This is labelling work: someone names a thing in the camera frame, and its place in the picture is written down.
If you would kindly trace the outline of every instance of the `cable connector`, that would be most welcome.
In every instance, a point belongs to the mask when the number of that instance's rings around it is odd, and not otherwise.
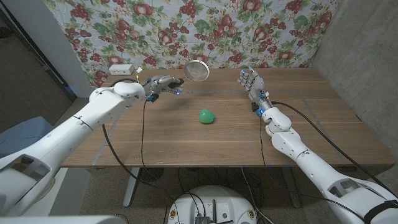
[[[142,72],[142,68],[138,67],[137,70],[136,70],[136,78],[137,78],[138,82],[139,82],[138,73],[140,73],[140,72]]]

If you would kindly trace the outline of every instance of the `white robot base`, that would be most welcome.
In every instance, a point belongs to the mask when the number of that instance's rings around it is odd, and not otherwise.
[[[205,185],[190,190],[190,193],[192,197],[188,193],[184,194],[172,205],[168,224],[257,223],[257,216],[250,202],[229,188]]]

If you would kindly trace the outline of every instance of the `green ball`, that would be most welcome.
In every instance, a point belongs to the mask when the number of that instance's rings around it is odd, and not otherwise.
[[[199,121],[205,124],[212,123],[214,121],[214,114],[208,109],[202,109],[199,113]]]

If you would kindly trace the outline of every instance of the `red fruit pattern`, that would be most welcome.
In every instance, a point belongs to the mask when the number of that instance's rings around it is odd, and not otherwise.
[[[180,7],[181,14],[186,14],[192,18],[195,18],[196,11],[197,9],[195,8],[193,1],[189,1],[184,6]]]
[[[81,4],[77,4],[75,8],[70,11],[70,15],[72,17],[83,18],[90,21],[87,11],[82,8]]]
[[[303,6],[302,0],[293,0],[287,3],[285,8],[297,14],[302,6]]]
[[[97,54],[97,53],[94,53],[94,54],[90,57],[90,60],[93,60],[93,61],[95,61],[95,62],[100,62],[101,56],[100,56],[99,54]]]
[[[98,85],[98,86],[101,86],[102,83],[105,82],[105,80],[106,80],[107,77],[108,77],[108,76],[107,76],[106,73],[103,72],[103,71],[98,71],[98,72],[96,72],[96,73],[95,73],[95,79],[96,79],[97,85]]]
[[[137,15],[152,15],[152,8],[148,4],[135,4],[133,10]]]
[[[145,58],[144,63],[156,66],[156,60],[155,60],[154,56],[149,56],[149,57]]]
[[[123,59],[119,56],[108,57],[108,62],[111,64],[123,63]]]
[[[243,4],[243,10],[245,11],[257,11],[260,9],[260,0],[247,0]]]
[[[114,63],[143,69],[181,68],[193,59],[211,68],[308,66],[338,2],[67,0],[45,4],[91,75],[90,83],[98,86]]]

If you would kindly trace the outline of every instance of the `wire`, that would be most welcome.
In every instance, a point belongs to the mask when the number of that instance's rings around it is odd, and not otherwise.
[[[151,173],[151,172],[149,172],[149,170],[147,169],[147,167],[145,166],[145,163],[144,163],[144,152],[143,152],[143,148],[144,148],[144,125],[145,125],[145,105],[147,104],[147,100],[145,101],[145,103],[144,103],[144,109],[142,110],[142,135],[141,135],[141,161],[142,161],[142,165],[144,166],[144,169],[146,170],[146,172],[148,173],[148,174],[150,174],[151,176],[153,176],[153,177],[155,177],[155,179],[156,179],[156,181],[158,181],[158,182],[160,182],[162,185],[162,189],[165,191],[165,193],[167,194],[167,196],[169,196],[171,199],[172,199],[172,197],[167,193],[167,191],[164,189],[164,184],[163,184],[163,182],[161,182],[153,173]],[[176,210],[176,212],[177,212],[177,219],[178,219],[178,222],[180,223],[180,216],[179,216],[179,214],[178,214],[178,208],[177,208],[177,205],[175,204],[175,202],[173,202],[174,203],[174,205],[175,205],[175,210]]]
[[[289,190],[289,189],[287,189],[287,188],[285,188],[285,187],[280,186],[280,185],[271,177],[270,173],[269,173],[268,170],[267,170],[266,161],[265,161],[265,159],[264,159],[264,153],[262,153],[261,124],[262,124],[262,122],[261,122],[261,119],[260,119],[260,141],[261,141],[262,161],[264,162],[264,168],[265,168],[265,170],[266,170],[266,172],[267,172],[269,178],[271,178],[271,180],[273,181],[273,183],[275,184],[275,186],[277,186],[278,188],[280,188],[280,189],[282,189],[282,190],[286,190],[286,191],[288,191],[288,192],[290,192],[290,193],[293,193],[293,194],[298,194],[298,195],[302,195],[302,196],[305,196],[305,197],[317,198],[317,199],[320,199],[320,200],[326,200],[326,201],[328,201],[328,202],[335,203],[335,204],[337,204],[337,205],[339,205],[339,206],[341,206],[341,207],[347,209],[349,212],[351,212],[352,214],[356,215],[356,216],[357,216],[358,218],[360,218],[363,222],[365,222],[364,219],[363,219],[360,215],[358,215],[355,211],[353,211],[352,209],[350,209],[350,208],[348,208],[348,207],[346,207],[346,206],[344,206],[344,205],[342,205],[342,204],[340,204],[340,203],[338,203],[338,202],[336,202],[336,201],[334,201],[334,200],[330,200],[330,199],[327,199],[327,198],[318,197],[318,196],[314,196],[314,195],[307,195],[307,194],[302,194],[302,193],[294,192],[294,191],[292,191],[292,190]]]
[[[115,86],[115,84],[117,84],[117,83],[119,83],[119,82],[123,82],[123,81],[131,81],[131,82],[137,83],[137,80],[134,80],[134,79],[132,79],[132,78],[121,78],[121,79],[119,79],[119,80],[116,80],[116,81],[113,82],[112,84],[110,84],[109,87],[113,87],[113,86]]]
[[[123,81],[137,82],[136,80],[131,79],[131,78],[122,78],[122,79],[119,79],[119,80],[116,80],[115,82],[113,82],[113,83],[110,85],[110,87],[115,86],[115,84],[117,84],[117,83],[119,83],[119,82],[123,82]],[[133,177],[133,178],[136,179],[137,181],[139,181],[139,182],[141,182],[141,183],[143,183],[143,184],[145,184],[145,185],[151,186],[151,187],[155,188],[156,190],[158,190],[158,191],[163,195],[163,197],[166,199],[167,204],[169,204],[169,200],[168,200],[168,198],[166,197],[166,195],[163,193],[163,191],[161,191],[158,187],[156,187],[156,186],[154,186],[154,185],[152,185],[152,184],[150,184],[150,183],[147,183],[147,182],[141,180],[140,178],[136,177],[136,176],[135,176],[132,172],[130,172],[130,170],[122,163],[122,161],[120,160],[120,158],[118,157],[118,155],[117,155],[116,152],[114,151],[113,146],[112,146],[112,144],[111,144],[111,141],[109,140],[108,134],[107,134],[107,132],[106,132],[105,124],[102,125],[102,128],[103,128],[105,140],[106,140],[106,142],[108,143],[108,146],[109,146],[109,148],[110,148],[110,150],[111,150],[113,156],[116,158],[117,162],[119,163],[119,165],[120,165],[131,177]],[[143,157],[142,157],[142,145],[143,145],[143,142],[144,142],[144,115],[143,115],[143,117],[142,117],[142,139],[141,139],[141,140],[142,140],[142,141],[141,141],[141,159],[142,159],[142,164],[144,165],[145,170],[146,170],[150,175],[154,176],[152,173],[150,173],[150,172],[146,169],[145,164],[144,164],[144,160],[143,160]],[[178,216],[177,205],[175,204],[175,202],[174,202],[174,205],[175,205],[175,209],[176,209],[176,211],[177,211],[177,218],[178,218],[178,221],[180,221],[179,216]],[[166,217],[167,217],[167,208],[168,208],[168,207],[169,207],[169,206],[166,205],[165,216],[164,216],[164,219],[163,219],[163,223],[165,223],[165,221],[166,221]]]
[[[254,204],[254,208],[255,208],[257,211],[259,211],[259,213],[260,213],[267,221],[269,221],[271,224],[274,224],[268,216],[264,215],[264,214],[261,212],[261,210],[260,210],[259,208],[257,208],[256,203],[254,202],[254,197],[253,197],[253,193],[251,192],[251,188],[250,188],[249,182],[248,182],[246,176],[244,175],[243,167],[241,167],[241,169],[242,169],[243,177],[244,177],[244,179],[245,179],[245,181],[246,181],[246,183],[247,183],[247,185],[248,185],[248,188],[249,188],[249,191],[250,191],[251,200],[253,201],[253,204]]]
[[[130,224],[130,222],[129,222],[129,219],[127,218],[127,216],[125,216],[125,215],[123,215],[123,214],[119,214],[119,213],[117,213],[117,214],[114,214],[114,216],[120,216],[120,217],[123,217],[123,218],[125,218],[125,219],[126,219],[126,221],[127,221],[127,224]]]
[[[247,213],[248,211],[250,211],[250,208],[248,208],[246,211],[244,211],[243,213],[242,213],[242,215],[238,218],[238,220],[237,220],[237,222],[236,223],[239,223],[239,220],[242,218],[242,216],[245,214],[245,213]]]
[[[333,141],[331,141],[328,136],[326,136],[319,128],[308,118],[306,117],[303,113],[301,113],[298,109],[294,108],[293,106],[290,106],[286,103],[281,103],[281,102],[276,102],[273,101],[273,104],[280,104],[287,106],[288,108],[294,110],[296,113],[301,115],[303,118],[305,118],[317,131],[319,134],[322,135],[335,149],[337,149],[338,152],[340,152],[345,158],[347,158],[350,162],[352,162],[357,168],[359,168],[361,171],[363,171],[366,175],[368,175],[370,178],[372,178],[376,183],[378,183],[381,187],[384,187],[386,190],[388,190],[393,196],[397,197],[387,186],[385,186],[377,177],[372,175],[369,171],[367,171],[364,167],[359,165],[357,162],[355,162],[354,159],[352,159],[349,155],[347,155],[343,150],[341,150]]]
[[[140,178],[136,177],[136,176],[135,176],[135,175],[122,163],[122,161],[120,160],[119,156],[118,156],[118,155],[116,154],[116,152],[114,151],[113,146],[112,146],[112,144],[111,144],[111,141],[109,140],[108,134],[106,133],[105,124],[102,125],[102,130],[103,130],[104,135],[105,135],[105,140],[106,140],[106,142],[108,143],[108,146],[109,146],[109,148],[110,148],[110,150],[111,150],[113,156],[115,157],[115,159],[116,159],[117,162],[119,163],[119,165],[120,165],[131,177],[133,177],[134,179],[136,179],[138,182],[141,182],[141,183],[143,183],[143,184],[145,184],[145,185],[151,186],[151,187],[155,188],[156,190],[158,190],[158,191],[163,195],[163,197],[166,199],[167,204],[169,204],[169,200],[168,200],[168,198],[166,197],[166,195],[163,193],[163,191],[161,191],[158,187],[156,187],[156,186],[154,186],[154,185],[152,185],[152,184],[150,184],[150,183],[147,183],[147,182],[141,180]]]
[[[178,168],[178,181],[180,182],[180,186],[181,186],[182,192],[185,193],[184,187],[183,187],[181,179],[180,179],[180,169],[181,169],[181,167]],[[198,207],[197,202],[195,201],[195,199],[193,199],[193,196],[192,196],[191,192],[188,191],[188,193],[189,193],[189,195],[191,195],[191,198],[192,198],[193,202],[195,203],[195,205],[197,206],[197,210],[198,210],[198,213],[199,213],[199,207]]]

